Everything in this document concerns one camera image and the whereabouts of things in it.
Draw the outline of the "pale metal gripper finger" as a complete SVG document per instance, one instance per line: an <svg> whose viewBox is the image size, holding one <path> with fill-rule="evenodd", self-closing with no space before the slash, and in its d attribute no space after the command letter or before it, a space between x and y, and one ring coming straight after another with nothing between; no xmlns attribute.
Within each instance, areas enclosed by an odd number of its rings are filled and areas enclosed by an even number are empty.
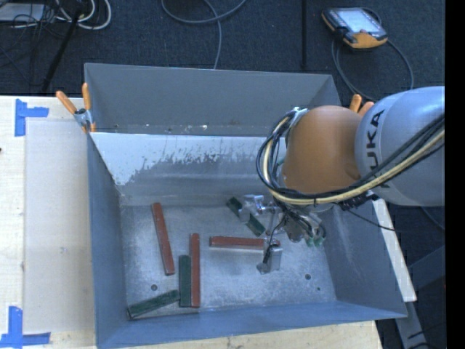
<svg viewBox="0 0 465 349"><path fill-rule="evenodd" d="M268 274L280 270L283 248L277 244L270 244L264 248L262 261L256 266L261 274Z"/></svg>
<svg viewBox="0 0 465 349"><path fill-rule="evenodd" d="M257 216L264 212L264 196L247 194L243 197L239 209L239 219L248 222L251 216Z"/></svg>

